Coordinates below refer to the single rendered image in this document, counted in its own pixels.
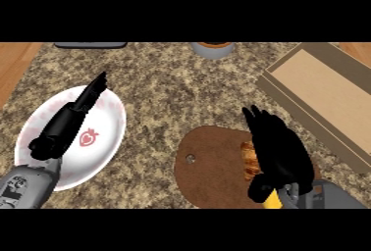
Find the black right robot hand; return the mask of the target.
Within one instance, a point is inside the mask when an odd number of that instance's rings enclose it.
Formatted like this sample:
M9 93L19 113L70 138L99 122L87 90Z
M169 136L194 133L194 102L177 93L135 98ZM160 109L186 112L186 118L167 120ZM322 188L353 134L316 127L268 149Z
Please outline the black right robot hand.
M248 197L263 203L272 190L287 184L299 184L299 194L313 189L315 169L308 150L296 132L284 120L256 105L244 107L242 112L253 135L253 144L260 164L248 188Z

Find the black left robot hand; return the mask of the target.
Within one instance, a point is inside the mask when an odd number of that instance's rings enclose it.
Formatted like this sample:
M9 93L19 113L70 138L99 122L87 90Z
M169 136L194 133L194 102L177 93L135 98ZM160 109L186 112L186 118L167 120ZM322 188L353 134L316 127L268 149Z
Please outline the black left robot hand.
M58 159L78 134L86 116L108 88L106 73L101 73L74 102L67 102L49 120L39 137L30 143L31 157L40 161Z

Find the yellow object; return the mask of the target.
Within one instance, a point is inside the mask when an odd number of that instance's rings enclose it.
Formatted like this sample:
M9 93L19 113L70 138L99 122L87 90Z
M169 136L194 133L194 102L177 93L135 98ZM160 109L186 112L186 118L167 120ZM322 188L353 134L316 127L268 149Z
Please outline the yellow object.
M265 202L262 203L266 209L281 209L282 203L278 198L276 190L272 190Z

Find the grey pot with brown contents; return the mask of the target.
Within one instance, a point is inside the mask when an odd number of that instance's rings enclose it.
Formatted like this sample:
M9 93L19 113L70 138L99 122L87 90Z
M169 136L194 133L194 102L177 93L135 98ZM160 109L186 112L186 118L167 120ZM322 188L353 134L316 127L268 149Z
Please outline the grey pot with brown contents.
M204 42L192 42L191 47L195 54L206 59L222 59L234 50L234 42L225 42L219 44L210 44Z

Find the white plate with red strawberry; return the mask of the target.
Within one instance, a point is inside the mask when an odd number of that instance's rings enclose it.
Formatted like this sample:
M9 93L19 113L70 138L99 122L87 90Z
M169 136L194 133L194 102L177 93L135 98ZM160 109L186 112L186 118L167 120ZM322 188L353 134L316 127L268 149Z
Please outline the white plate with red strawberry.
M80 96L86 86L75 86L55 94L31 114L15 146L15 165L43 166L44 161L31 157L28 148L34 138L67 102ZM86 182L106 166L117 152L126 129L126 111L120 98L105 90L89 111L72 144L62 156L59 182L55 191L70 189Z

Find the brown wooden cutting board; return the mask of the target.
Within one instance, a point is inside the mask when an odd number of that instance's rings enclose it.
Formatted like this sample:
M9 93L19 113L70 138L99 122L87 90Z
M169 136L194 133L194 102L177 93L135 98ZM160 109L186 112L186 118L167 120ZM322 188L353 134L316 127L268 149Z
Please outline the brown wooden cutting board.
M248 197L241 145L247 131L219 126L197 127L183 137L174 176L188 202L203 209L262 209Z

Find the golden brown croissant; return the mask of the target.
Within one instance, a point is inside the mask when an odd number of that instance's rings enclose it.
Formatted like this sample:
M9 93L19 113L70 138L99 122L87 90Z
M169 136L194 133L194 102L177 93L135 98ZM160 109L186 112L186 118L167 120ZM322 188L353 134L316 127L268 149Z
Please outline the golden brown croissant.
M251 141L241 144L241 153L244 161L244 178L250 181L254 176L260 173L260 163L256 154L256 148Z

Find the dark grey flat appliance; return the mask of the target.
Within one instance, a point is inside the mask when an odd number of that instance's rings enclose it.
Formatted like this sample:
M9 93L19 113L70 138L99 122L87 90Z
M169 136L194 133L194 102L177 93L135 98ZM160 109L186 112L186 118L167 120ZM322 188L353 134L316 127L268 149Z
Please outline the dark grey flat appliance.
M117 49L123 48L127 42L55 42L53 44L64 49Z

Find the brown cardboard box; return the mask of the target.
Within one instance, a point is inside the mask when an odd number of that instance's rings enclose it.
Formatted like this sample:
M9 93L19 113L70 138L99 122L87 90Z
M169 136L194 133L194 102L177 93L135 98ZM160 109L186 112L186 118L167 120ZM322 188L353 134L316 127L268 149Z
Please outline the brown cardboard box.
M371 67L327 42L303 42L257 86L359 174L371 173Z

